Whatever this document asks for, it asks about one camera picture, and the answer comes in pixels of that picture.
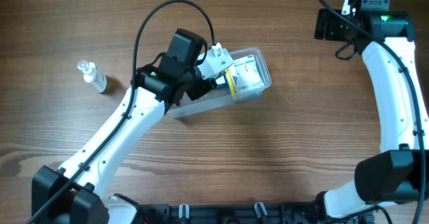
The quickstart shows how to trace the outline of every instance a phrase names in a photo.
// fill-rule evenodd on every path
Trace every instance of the wood grain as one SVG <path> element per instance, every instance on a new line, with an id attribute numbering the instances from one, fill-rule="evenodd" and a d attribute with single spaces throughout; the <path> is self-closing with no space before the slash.
<path id="1" fill-rule="evenodd" d="M 23 223 L 38 168 L 58 167 L 112 114 L 129 86 L 140 23 L 163 1 L 0 0 L 0 223 Z M 361 57 L 336 60 L 339 43 L 313 39 L 317 0 L 192 1 L 230 51 L 262 49 L 273 84 L 258 99 L 165 117 L 129 154 L 109 194 L 171 205 L 311 201 L 379 153 L 371 79 Z M 392 10 L 412 16 L 428 102 L 429 0 L 391 1 Z M 148 23 L 138 64 L 164 51 L 178 27 L 209 39 L 196 10 L 171 5 Z M 115 91 L 99 95 L 84 83 L 76 69 L 83 58 L 115 79 Z M 409 223 L 414 208 L 389 211 L 394 223 Z M 422 223 L 429 223 L 428 207 Z"/>

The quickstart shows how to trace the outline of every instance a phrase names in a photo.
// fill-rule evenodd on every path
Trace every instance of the clear storage box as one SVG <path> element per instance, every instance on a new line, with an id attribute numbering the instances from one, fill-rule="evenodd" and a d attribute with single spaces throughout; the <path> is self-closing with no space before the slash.
<path id="1" fill-rule="evenodd" d="M 255 65 L 259 76 L 261 77 L 262 85 L 257 85 L 254 89 L 241 91 L 233 95 L 228 86 L 212 90 L 205 94 L 203 97 L 191 101 L 188 95 L 185 93 L 182 100 L 180 100 L 180 106 L 173 106 L 168 114 L 174 118 L 184 117 L 187 115 L 208 111 L 218 107 L 224 107 L 239 101 L 245 101 L 248 99 L 259 97 L 263 90 L 271 85 L 271 76 L 269 75 L 267 64 L 263 58 L 262 52 L 259 48 L 247 48 L 242 50 L 236 50 L 229 52 L 233 60 L 241 58 L 253 58 L 255 59 Z"/>

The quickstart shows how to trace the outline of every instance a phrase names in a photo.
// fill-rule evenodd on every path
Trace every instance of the yellow strip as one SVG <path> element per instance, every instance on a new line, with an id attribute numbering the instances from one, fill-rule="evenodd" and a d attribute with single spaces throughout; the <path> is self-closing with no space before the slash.
<path id="1" fill-rule="evenodd" d="M 233 95 L 234 100 L 236 99 L 235 96 L 235 86 L 234 86 L 234 81 L 233 78 L 231 77 L 231 73 L 229 72 L 229 69 L 225 70 L 226 76 L 227 76 L 227 81 L 228 81 L 228 86 L 229 86 L 229 90 L 231 90 L 231 94 Z"/>

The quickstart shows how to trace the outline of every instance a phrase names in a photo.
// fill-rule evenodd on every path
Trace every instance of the plastic bin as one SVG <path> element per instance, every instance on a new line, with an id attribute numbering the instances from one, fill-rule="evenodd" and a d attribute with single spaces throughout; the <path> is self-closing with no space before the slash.
<path id="1" fill-rule="evenodd" d="M 229 54 L 233 60 L 253 55 L 256 61 L 257 71 L 263 82 L 263 86 L 244 91 L 242 93 L 237 93 L 235 96 L 232 96 L 229 87 L 222 87 L 212 90 L 195 101 L 191 101 L 188 95 L 185 93 L 182 100 L 180 100 L 180 106 L 177 107 L 174 105 L 168 111 L 170 116 L 174 118 L 184 117 L 218 107 L 224 107 L 239 101 L 256 98 L 262 94 L 263 90 L 271 85 L 271 76 L 269 75 L 267 64 L 265 63 L 265 59 L 263 58 L 262 52 L 259 48 L 236 50 L 234 52 L 229 52 Z"/>

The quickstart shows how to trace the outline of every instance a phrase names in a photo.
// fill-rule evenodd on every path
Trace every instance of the white bottle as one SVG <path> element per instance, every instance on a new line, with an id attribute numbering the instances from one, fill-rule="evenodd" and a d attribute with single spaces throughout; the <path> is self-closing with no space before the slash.
<path id="1" fill-rule="evenodd" d="M 78 63 L 78 69 L 83 72 L 83 79 L 89 83 L 89 85 L 93 86 L 95 90 L 99 93 L 106 90 L 106 76 L 93 62 L 81 60 Z"/>

